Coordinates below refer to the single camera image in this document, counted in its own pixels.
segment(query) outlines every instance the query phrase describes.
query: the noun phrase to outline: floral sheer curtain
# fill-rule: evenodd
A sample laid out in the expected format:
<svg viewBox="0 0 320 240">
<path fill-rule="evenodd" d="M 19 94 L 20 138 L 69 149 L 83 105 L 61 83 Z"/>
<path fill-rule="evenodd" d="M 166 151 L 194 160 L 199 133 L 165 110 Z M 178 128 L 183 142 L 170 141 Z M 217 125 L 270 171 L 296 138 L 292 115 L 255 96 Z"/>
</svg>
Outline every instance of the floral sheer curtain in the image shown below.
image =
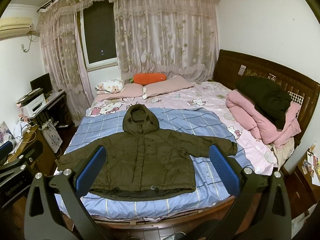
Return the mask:
<svg viewBox="0 0 320 240">
<path fill-rule="evenodd" d="M 78 126 L 91 103 L 86 98 L 80 78 L 76 29 L 72 22 L 74 22 L 74 15 L 61 16 L 52 28 L 40 33 L 40 39 L 44 66 L 50 74 L 53 89 L 66 91 L 72 120 Z"/>
<path fill-rule="evenodd" d="M 55 0 L 40 10 L 38 31 L 46 70 L 55 90 L 65 89 L 78 123 L 93 96 L 79 53 L 76 12 L 94 1 Z M 108 0 L 114 2 L 116 48 L 123 80 L 139 72 L 212 77 L 218 57 L 218 0 Z"/>
<path fill-rule="evenodd" d="M 123 80 L 164 72 L 212 78 L 218 58 L 217 0 L 115 0 L 116 45 Z"/>
</svg>

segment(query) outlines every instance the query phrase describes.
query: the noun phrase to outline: blue gripper pad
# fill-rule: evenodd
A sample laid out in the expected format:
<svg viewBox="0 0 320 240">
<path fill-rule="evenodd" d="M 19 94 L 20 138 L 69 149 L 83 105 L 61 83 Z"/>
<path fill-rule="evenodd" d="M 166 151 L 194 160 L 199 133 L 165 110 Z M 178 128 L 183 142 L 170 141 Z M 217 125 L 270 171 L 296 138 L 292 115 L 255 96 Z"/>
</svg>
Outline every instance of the blue gripper pad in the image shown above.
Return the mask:
<svg viewBox="0 0 320 240">
<path fill-rule="evenodd" d="M 6 141 L 3 145 L 0 146 L 0 160 L 6 157 L 13 150 L 12 142 Z"/>
<path fill-rule="evenodd" d="M 100 147 L 95 155 L 91 158 L 89 163 L 83 169 L 83 171 L 78 175 L 75 182 L 75 191 L 77 197 L 82 197 L 87 195 L 90 187 L 97 175 L 99 174 L 101 168 L 103 167 L 107 159 L 107 150 L 105 147 Z"/>
<path fill-rule="evenodd" d="M 228 193 L 238 197 L 240 193 L 239 178 L 215 145 L 211 145 L 209 148 L 209 158 Z"/>
</svg>

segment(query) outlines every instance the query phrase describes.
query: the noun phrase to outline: dark window glass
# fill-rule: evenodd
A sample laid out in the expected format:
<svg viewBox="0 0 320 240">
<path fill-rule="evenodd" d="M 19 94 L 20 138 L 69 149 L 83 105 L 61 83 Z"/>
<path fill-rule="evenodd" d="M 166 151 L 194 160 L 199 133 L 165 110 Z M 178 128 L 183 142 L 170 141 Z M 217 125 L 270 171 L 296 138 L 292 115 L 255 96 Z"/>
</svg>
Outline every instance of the dark window glass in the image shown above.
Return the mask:
<svg viewBox="0 0 320 240">
<path fill-rule="evenodd" d="M 83 10 L 83 22 L 89 63 L 117 57 L 113 3 L 93 2 Z"/>
</svg>

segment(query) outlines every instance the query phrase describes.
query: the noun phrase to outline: orange carrot plush toy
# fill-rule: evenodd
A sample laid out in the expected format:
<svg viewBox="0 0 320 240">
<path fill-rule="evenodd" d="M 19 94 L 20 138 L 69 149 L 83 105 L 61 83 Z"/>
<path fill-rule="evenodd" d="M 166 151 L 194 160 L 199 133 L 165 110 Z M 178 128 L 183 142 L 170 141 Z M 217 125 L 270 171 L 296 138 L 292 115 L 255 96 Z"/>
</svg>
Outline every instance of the orange carrot plush toy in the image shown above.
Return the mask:
<svg viewBox="0 0 320 240">
<path fill-rule="evenodd" d="M 133 76 L 133 82 L 143 86 L 165 80 L 167 76 L 161 73 L 138 73 Z"/>
</svg>

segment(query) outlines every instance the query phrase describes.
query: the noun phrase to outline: jacket sleeve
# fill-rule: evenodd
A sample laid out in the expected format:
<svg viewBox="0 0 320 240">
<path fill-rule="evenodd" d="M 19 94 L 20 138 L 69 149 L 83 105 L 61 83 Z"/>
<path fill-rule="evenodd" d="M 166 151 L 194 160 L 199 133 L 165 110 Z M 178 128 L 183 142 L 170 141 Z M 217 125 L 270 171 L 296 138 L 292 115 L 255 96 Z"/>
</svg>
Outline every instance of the jacket sleeve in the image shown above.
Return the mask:
<svg viewBox="0 0 320 240">
<path fill-rule="evenodd" d="M 99 138 L 84 147 L 62 155 L 59 159 L 58 171 L 75 168 L 81 160 L 88 158 L 98 145 L 103 145 L 105 148 L 108 148 L 110 141 L 106 137 Z"/>
<path fill-rule="evenodd" d="M 168 141 L 172 146 L 194 157 L 209 158 L 209 148 L 217 145 L 226 155 L 236 155 L 237 143 L 213 136 L 198 136 L 178 131 L 168 132 Z"/>
</svg>

